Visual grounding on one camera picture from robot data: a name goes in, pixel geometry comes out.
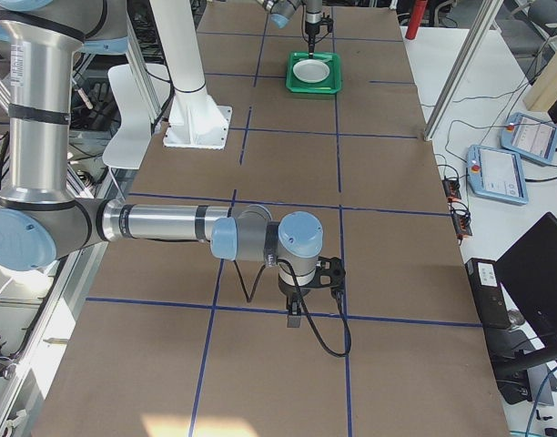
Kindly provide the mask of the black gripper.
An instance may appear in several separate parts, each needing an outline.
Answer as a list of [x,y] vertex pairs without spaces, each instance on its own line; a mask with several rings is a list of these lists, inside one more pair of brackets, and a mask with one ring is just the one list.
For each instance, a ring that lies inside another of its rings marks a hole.
[[319,22],[311,23],[305,22],[305,33],[308,36],[308,53],[309,56],[314,56],[316,46],[316,36],[319,34]]
[[279,290],[286,296],[287,304],[287,327],[299,328],[302,317],[302,309],[299,301],[300,296],[307,296],[310,293],[310,288],[300,287],[299,292],[294,285],[288,284],[282,278],[278,278]]

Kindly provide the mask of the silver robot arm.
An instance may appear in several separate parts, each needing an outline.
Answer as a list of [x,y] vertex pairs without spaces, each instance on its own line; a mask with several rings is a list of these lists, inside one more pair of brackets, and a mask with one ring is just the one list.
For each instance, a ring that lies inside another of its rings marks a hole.
[[322,2],[316,0],[258,0],[270,20],[279,28],[285,27],[299,8],[303,8],[303,36],[307,41],[309,58],[315,55],[320,29],[329,27],[330,20],[322,12]]
[[73,57],[86,42],[127,39],[123,1],[2,1],[11,42],[9,184],[0,192],[0,266],[38,269],[100,241],[206,242],[218,259],[278,266],[289,324],[320,287],[323,229],[297,211],[274,221],[260,205],[130,205],[78,199],[66,188]]

